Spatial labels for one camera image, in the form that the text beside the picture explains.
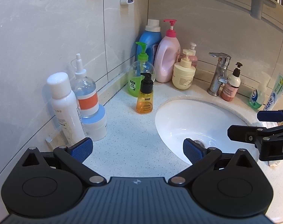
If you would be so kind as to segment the orange bottle black pump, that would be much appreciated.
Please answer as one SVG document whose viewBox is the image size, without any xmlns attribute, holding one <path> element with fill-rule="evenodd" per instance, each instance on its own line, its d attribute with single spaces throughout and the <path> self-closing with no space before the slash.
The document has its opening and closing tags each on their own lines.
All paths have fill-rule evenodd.
<svg viewBox="0 0 283 224">
<path fill-rule="evenodd" d="M 141 73 L 144 78 L 141 80 L 141 87 L 137 97 L 136 111 L 137 113 L 144 114 L 152 112 L 154 92 L 152 75 L 150 73 Z"/>
</svg>

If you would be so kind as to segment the sink drain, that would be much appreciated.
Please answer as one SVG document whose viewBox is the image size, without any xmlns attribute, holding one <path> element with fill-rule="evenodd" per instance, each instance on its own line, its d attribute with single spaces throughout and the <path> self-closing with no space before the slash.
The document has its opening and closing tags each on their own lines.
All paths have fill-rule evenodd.
<svg viewBox="0 0 283 224">
<path fill-rule="evenodd" d="M 194 142 L 202 148 L 205 148 L 204 143 L 199 140 L 194 140 Z"/>
</svg>

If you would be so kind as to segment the clear green soap bottle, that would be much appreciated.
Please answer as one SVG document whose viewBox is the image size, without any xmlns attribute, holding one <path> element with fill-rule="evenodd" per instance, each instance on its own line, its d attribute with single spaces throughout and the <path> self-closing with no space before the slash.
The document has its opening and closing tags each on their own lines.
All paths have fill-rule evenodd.
<svg viewBox="0 0 283 224">
<path fill-rule="evenodd" d="M 253 109 L 259 109 L 266 98 L 268 80 L 263 79 L 258 87 L 254 89 L 249 97 L 249 104 Z"/>
</svg>

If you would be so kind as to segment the toothpaste tube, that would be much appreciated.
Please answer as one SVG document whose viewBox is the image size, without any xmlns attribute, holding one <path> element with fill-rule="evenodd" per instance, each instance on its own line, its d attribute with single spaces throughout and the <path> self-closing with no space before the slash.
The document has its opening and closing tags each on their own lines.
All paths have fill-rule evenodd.
<svg viewBox="0 0 283 224">
<path fill-rule="evenodd" d="M 280 73 L 276 79 L 274 88 L 265 104 L 264 111 L 271 111 L 283 94 L 283 75 Z"/>
</svg>

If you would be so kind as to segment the white jar blue lid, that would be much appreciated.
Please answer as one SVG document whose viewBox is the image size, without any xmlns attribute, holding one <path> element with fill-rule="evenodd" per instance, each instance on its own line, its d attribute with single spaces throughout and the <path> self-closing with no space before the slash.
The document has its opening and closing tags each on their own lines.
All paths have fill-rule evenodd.
<svg viewBox="0 0 283 224">
<path fill-rule="evenodd" d="M 99 105 L 98 111 L 90 116 L 81 117 L 86 135 L 93 142 L 103 139 L 107 135 L 107 116 L 103 105 Z"/>
</svg>

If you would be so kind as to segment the white sink basin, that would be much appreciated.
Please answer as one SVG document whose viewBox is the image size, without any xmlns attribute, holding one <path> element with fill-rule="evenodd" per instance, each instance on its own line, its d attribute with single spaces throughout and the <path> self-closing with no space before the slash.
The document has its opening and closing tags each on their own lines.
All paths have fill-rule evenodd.
<svg viewBox="0 0 283 224">
<path fill-rule="evenodd" d="M 216 105 L 180 99 L 162 105 L 155 117 L 158 134 L 165 145 L 182 161 L 191 164 L 183 152 L 184 139 L 199 141 L 202 147 L 216 147 L 224 153 L 246 148 L 255 160 L 258 150 L 252 144 L 231 141 L 227 129 L 247 123 L 232 112 Z"/>
</svg>

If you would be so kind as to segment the white pink lotion bottle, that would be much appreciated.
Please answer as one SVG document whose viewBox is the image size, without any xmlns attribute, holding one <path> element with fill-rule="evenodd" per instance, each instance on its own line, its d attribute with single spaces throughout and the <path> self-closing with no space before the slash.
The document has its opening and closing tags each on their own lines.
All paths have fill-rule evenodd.
<svg viewBox="0 0 283 224">
<path fill-rule="evenodd" d="M 235 97 L 238 88 L 241 84 L 240 79 L 240 68 L 243 66 L 242 63 L 237 62 L 236 67 L 232 74 L 227 77 L 227 83 L 224 85 L 220 96 L 227 102 L 230 102 Z"/>
</svg>

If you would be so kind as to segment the tall white bottle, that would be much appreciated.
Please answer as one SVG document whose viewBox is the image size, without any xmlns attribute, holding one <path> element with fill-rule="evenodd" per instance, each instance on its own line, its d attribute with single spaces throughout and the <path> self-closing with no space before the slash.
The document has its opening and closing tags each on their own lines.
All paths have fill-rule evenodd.
<svg viewBox="0 0 283 224">
<path fill-rule="evenodd" d="M 51 105 L 68 143 L 72 146 L 86 137 L 75 93 L 65 72 L 57 72 L 47 79 L 51 91 Z"/>
</svg>

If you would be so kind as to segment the chrome faucet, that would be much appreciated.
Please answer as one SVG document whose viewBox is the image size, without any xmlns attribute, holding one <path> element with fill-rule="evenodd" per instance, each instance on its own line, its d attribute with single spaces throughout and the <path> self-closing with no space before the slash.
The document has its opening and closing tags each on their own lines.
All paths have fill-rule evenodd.
<svg viewBox="0 0 283 224">
<path fill-rule="evenodd" d="M 225 53 L 209 52 L 209 55 L 218 58 L 214 76 L 207 92 L 212 96 L 218 96 L 220 86 L 227 83 L 227 68 L 230 64 L 231 56 Z"/>
</svg>

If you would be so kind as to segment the clear bottle orange label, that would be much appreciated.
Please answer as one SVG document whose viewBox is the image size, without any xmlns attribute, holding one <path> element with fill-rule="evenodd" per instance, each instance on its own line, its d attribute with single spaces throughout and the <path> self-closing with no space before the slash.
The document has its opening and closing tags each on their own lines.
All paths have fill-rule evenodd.
<svg viewBox="0 0 283 224">
<path fill-rule="evenodd" d="M 99 110 L 99 100 L 97 96 L 97 85 L 95 81 L 87 76 L 87 71 L 83 67 L 80 53 L 76 54 L 75 79 L 71 83 L 75 93 L 80 115 L 90 117 Z"/>
</svg>

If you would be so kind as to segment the cream pump bottle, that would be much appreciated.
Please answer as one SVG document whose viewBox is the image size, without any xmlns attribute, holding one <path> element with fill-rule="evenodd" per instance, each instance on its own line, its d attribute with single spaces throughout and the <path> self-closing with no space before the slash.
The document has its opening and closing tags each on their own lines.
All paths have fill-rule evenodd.
<svg viewBox="0 0 283 224">
<path fill-rule="evenodd" d="M 172 83 L 179 90 L 188 89 L 193 81 L 196 68 L 192 65 L 192 61 L 189 59 L 190 56 L 194 55 L 194 52 L 189 49 L 184 49 L 180 62 L 174 64 Z"/>
</svg>

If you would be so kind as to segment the small pink pump bottle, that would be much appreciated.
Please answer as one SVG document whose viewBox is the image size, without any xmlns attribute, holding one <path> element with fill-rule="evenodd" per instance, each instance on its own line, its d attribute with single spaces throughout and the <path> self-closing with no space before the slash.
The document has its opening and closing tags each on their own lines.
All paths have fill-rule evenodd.
<svg viewBox="0 0 283 224">
<path fill-rule="evenodd" d="M 189 56 L 189 60 L 191 61 L 192 66 L 194 66 L 195 68 L 197 67 L 197 63 L 198 63 L 198 58 L 196 56 L 196 50 L 195 50 L 196 46 L 197 45 L 195 43 L 190 42 L 189 50 L 192 51 L 192 54 Z"/>
</svg>

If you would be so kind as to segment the pink detergent pump bottle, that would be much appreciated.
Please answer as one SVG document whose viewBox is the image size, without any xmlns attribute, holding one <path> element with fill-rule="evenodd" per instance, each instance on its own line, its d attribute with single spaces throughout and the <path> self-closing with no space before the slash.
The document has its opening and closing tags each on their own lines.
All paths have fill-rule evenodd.
<svg viewBox="0 0 283 224">
<path fill-rule="evenodd" d="M 181 45 L 174 30 L 176 20 L 165 19 L 164 22 L 169 22 L 170 28 L 159 43 L 154 61 L 156 81 L 159 83 L 167 83 L 172 79 L 173 67 L 181 52 Z"/>
</svg>

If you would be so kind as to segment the blue detergent bottle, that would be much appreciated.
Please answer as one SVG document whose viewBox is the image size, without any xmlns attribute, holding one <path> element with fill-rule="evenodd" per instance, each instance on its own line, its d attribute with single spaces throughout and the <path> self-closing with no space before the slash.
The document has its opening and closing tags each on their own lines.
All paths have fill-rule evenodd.
<svg viewBox="0 0 283 224">
<path fill-rule="evenodd" d="M 158 45 L 162 39 L 160 21 L 148 19 L 148 23 L 142 33 L 139 42 L 146 43 L 146 53 L 149 56 L 149 62 L 153 65 L 156 57 Z"/>
</svg>

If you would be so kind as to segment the mirror shelf bracket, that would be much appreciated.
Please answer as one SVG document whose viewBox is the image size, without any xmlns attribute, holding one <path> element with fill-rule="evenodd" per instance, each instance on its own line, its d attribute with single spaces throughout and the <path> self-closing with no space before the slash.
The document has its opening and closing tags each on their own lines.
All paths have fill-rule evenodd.
<svg viewBox="0 0 283 224">
<path fill-rule="evenodd" d="M 264 5 L 270 8 L 276 8 L 276 3 L 272 0 L 251 0 L 251 16 L 257 20 L 261 20 Z"/>
</svg>

